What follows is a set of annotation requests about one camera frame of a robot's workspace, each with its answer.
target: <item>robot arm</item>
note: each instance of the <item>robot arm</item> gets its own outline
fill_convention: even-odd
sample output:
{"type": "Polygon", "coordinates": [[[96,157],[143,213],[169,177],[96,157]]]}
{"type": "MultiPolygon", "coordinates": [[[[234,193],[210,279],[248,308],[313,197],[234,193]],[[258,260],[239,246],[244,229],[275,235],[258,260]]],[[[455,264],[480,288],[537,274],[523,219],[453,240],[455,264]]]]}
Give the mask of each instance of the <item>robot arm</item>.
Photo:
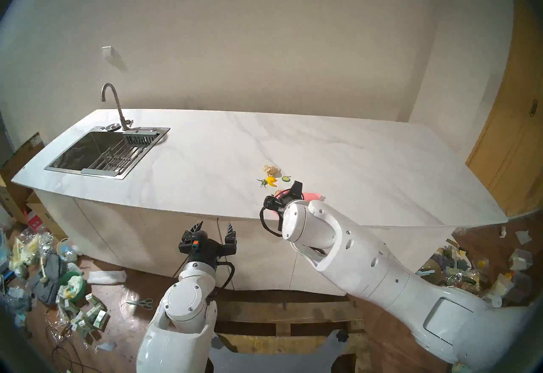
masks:
{"type": "Polygon", "coordinates": [[[369,229],[321,201],[304,201],[299,182],[283,197],[267,197],[265,208],[278,213],[282,238],[317,271],[396,316],[419,345],[449,363],[491,366],[523,327],[527,308],[493,309],[464,290],[424,281],[369,229]]]}
{"type": "MultiPolygon", "coordinates": [[[[215,274],[223,256],[236,253],[236,232],[228,225],[225,244],[207,238],[202,222],[183,234],[179,250],[187,259],[160,300],[137,354],[140,373],[204,372],[217,320],[217,304],[206,298],[215,287],[215,274]],[[168,328],[172,322],[176,330],[168,328]]],[[[223,285],[228,284],[234,274],[223,285]]]]}

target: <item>cardboard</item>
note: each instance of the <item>cardboard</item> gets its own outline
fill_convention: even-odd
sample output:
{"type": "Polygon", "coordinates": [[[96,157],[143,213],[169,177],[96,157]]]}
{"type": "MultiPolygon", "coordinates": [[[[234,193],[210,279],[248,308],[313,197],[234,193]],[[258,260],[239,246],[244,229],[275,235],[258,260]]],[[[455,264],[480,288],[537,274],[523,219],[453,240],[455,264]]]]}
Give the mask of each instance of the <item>cardboard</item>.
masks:
{"type": "Polygon", "coordinates": [[[28,197],[27,206],[31,210],[36,211],[38,217],[40,217],[40,219],[43,221],[45,227],[47,227],[47,229],[55,236],[58,241],[61,241],[63,238],[68,237],[66,233],[64,233],[64,230],[62,230],[60,225],[55,222],[51,214],[49,214],[47,208],[45,208],[45,205],[41,203],[38,195],[36,195],[35,192],[32,192],[28,197]]]}
{"type": "Polygon", "coordinates": [[[0,200],[11,216],[23,224],[28,224],[24,212],[32,189],[16,185],[11,180],[43,147],[40,134],[36,133],[0,167],[0,200]]]}

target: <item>stainless steel sink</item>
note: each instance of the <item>stainless steel sink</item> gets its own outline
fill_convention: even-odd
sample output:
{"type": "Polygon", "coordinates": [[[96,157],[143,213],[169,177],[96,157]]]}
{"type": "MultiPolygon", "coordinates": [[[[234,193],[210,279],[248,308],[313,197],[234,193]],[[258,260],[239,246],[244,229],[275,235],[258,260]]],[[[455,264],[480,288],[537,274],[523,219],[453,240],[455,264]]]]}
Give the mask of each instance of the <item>stainless steel sink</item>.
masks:
{"type": "Polygon", "coordinates": [[[124,179],[169,128],[108,131],[91,129],[64,150],[45,170],[124,179]]]}

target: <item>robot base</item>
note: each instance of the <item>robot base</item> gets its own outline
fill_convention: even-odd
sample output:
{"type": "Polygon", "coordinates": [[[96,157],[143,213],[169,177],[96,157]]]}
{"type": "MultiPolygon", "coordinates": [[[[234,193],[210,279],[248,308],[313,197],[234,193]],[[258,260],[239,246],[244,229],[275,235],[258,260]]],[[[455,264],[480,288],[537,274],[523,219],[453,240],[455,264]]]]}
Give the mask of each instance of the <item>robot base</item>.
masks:
{"type": "Polygon", "coordinates": [[[346,332],[335,330],[312,354],[242,354],[230,351],[215,334],[209,358],[215,370],[221,373],[330,373],[348,340],[346,332]]]}

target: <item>white marble countertop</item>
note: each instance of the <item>white marble countertop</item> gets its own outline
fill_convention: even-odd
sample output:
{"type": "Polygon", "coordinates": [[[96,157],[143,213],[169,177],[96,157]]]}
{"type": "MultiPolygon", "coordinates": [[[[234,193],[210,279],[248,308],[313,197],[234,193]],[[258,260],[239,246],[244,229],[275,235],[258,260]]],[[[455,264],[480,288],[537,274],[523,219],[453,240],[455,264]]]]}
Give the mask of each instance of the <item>white marble countertop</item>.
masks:
{"type": "MultiPolygon", "coordinates": [[[[118,122],[117,110],[105,109],[53,140],[13,181],[112,204],[254,219],[274,190],[256,180],[268,164],[363,225],[507,221],[460,158],[424,126],[273,113],[123,111],[134,126],[171,128],[125,179],[44,170],[91,128],[118,122]]],[[[282,189],[291,184],[277,183],[282,189]]]]}

